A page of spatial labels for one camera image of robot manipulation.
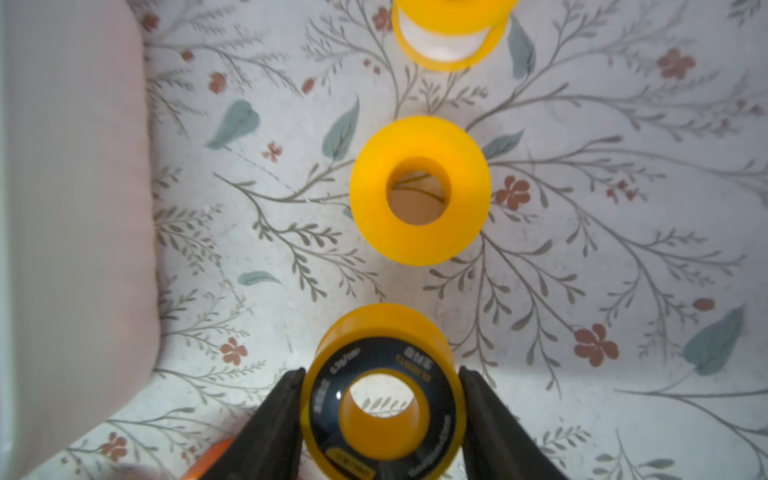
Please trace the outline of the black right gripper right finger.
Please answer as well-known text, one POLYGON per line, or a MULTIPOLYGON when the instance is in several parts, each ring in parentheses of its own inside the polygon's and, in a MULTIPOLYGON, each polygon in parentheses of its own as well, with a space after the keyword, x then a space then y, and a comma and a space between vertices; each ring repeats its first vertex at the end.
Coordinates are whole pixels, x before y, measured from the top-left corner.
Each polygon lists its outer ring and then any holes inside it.
POLYGON ((469 479, 566 479, 477 371, 462 367, 459 380, 466 402, 462 452, 469 479))

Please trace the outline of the white plastic storage box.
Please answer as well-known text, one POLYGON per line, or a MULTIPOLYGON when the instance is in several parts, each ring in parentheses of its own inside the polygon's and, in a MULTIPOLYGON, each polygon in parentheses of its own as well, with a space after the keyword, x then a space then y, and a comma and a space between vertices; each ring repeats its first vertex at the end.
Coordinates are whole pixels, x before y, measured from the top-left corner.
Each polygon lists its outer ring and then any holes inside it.
POLYGON ((108 419, 159 349, 142 37, 124 1, 1 5, 1 475, 108 419))

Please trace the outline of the yellow black tape roll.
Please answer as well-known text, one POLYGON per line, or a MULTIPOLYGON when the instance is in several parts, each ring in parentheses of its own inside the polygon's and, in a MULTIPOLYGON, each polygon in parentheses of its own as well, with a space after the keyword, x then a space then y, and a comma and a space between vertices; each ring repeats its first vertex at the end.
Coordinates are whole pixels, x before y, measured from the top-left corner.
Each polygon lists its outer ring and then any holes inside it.
POLYGON ((437 479, 461 447, 466 424, 446 338, 406 306, 372 304, 340 318, 303 381, 302 435, 330 479, 437 479), (388 418, 364 412, 351 389, 372 375, 404 383, 414 395, 408 407, 388 418))

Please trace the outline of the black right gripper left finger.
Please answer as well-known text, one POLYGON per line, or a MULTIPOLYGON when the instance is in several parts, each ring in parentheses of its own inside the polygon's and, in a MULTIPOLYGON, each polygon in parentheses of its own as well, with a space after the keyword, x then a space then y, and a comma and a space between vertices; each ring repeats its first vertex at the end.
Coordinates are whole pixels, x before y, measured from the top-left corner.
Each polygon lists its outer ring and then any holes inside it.
POLYGON ((302 449, 300 394, 306 372, 286 372, 204 479, 295 480, 302 449))

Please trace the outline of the orange white tape roll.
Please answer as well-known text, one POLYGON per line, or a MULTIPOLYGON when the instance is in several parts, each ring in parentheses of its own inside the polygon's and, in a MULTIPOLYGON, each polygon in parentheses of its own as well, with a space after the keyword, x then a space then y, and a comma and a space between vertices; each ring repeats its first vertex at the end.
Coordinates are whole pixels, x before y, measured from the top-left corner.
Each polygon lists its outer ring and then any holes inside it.
POLYGON ((222 440, 211 446, 181 477, 182 480, 200 480, 202 476, 219 460, 233 443, 234 439, 222 440))

